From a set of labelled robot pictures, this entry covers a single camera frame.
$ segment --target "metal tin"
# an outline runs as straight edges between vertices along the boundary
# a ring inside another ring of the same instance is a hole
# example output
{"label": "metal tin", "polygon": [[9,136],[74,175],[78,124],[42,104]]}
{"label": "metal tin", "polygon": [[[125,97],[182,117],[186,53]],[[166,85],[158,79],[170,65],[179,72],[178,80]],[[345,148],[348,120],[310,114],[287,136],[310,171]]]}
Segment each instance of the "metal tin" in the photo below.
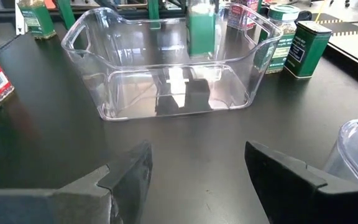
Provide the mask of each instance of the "metal tin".
{"label": "metal tin", "polygon": [[310,78],[332,31],[313,21],[301,21],[297,26],[285,69],[296,78]]}
{"label": "metal tin", "polygon": [[42,0],[21,0],[17,3],[30,33],[36,39],[49,39],[56,35],[49,11]]}

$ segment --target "green label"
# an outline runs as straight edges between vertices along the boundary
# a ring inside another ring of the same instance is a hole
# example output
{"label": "green label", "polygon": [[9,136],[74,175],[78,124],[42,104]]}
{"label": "green label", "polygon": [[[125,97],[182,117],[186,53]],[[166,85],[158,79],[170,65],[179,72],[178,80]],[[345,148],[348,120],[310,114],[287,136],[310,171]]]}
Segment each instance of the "green label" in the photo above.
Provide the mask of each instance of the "green label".
{"label": "green label", "polygon": [[22,11],[24,22],[29,26],[29,30],[33,34],[44,34],[41,24],[33,11]]}
{"label": "green label", "polygon": [[278,41],[277,48],[274,51],[272,60],[267,68],[267,72],[279,72],[283,69],[288,53],[290,52],[294,36],[294,34],[287,34],[284,35],[280,41]]}

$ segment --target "plastic bin handle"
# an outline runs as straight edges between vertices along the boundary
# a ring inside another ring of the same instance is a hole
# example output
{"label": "plastic bin handle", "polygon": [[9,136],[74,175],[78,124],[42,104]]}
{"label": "plastic bin handle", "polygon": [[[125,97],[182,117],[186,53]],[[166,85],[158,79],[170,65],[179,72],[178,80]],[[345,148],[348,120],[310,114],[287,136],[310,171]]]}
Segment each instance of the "plastic bin handle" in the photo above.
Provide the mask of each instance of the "plastic bin handle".
{"label": "plastic bin handle", "polygon": [[[67,50],[75,50],[74,48],[75,40],[78,38],[79,34],[85,28],[86,28],[85,24],[74,24],[74,26],[68,31],[67,35],[63,38],[62,47]],[[88,41],[88,45],[86,46],[85,50],[88,50],[90,47],[88,29],[86,29],[86,38]]]}
{"label": "plastic bin handle", "polygon": [[267,38],[264,40],[265,43],[278,41],[281,38],[281,36],[283,35],[283,31],[275,24],[272,24],[267,18],[253,11],[251,8],[247,6],[242,7],[244,7],[247,11],[244,16],[247,19],[251,19],[252,21],[254,21],[258,26],[261,26],[261,28],[267,33]]}

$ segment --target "glass jar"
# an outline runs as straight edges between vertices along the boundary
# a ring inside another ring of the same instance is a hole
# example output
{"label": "glass jar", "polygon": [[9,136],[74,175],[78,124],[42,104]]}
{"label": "glass jar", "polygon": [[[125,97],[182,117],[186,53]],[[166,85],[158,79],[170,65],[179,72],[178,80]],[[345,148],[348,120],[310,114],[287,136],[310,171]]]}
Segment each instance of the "glass jar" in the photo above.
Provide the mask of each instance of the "glass jar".
{"label": "glass jar", "polygon": [[266,69],[266,74],[281,72],[284,63],[290,52],[292,40],[296,32],[295,20],[298,18],[300,10],[295,6],[274,5],[270,7],[268,19],[283,31],[283,37],[277,44],[272,60]]}

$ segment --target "green container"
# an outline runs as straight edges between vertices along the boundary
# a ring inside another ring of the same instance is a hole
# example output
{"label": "green container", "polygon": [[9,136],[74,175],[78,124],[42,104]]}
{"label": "green container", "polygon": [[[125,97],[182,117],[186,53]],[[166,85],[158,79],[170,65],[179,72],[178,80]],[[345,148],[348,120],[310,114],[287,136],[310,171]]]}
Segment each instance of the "green container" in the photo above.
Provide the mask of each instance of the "green container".
{"label": "green container", "polygon": [[199,4],[188,8],[186,28],[190,57],[215,51],[215,19],[212,6]]}
{"label": "green container", "polygon": [[71,9],[70,0],[57,0],[57,7],[59,8],[59,13],[65,21],[65,27],[69,30],[75,23],[74,13]]}
{"label": "green container", "polygon": [[310,78],[332,31],[313,21],[301,21],[297,26],[285,70],[296,78]]}
{"label": "green container", "polygon": [[48,9],[42,0],[22,0],[17,5],[30,33],[36,39],[49,39],[56,34]]}
{"label": "green container", "polygon": [[[148,0],[147,1],[147,9],[149,10],[149,19],[160,19],[158,0]],[[151,29],[160,29],[161,23],[159,22],[151,22]]]}
{"label": "green container", "polygon": [[278,41],[277,48],[266,69],[266,74],[278,73],[284,69],[284,63],[288,57],[292,40],[296,33],[295,20],[298,18],[299,11],[300,10],[295,6],[283,4],[270,6],[268,12],[269,21],[283,31],[283,36]]}

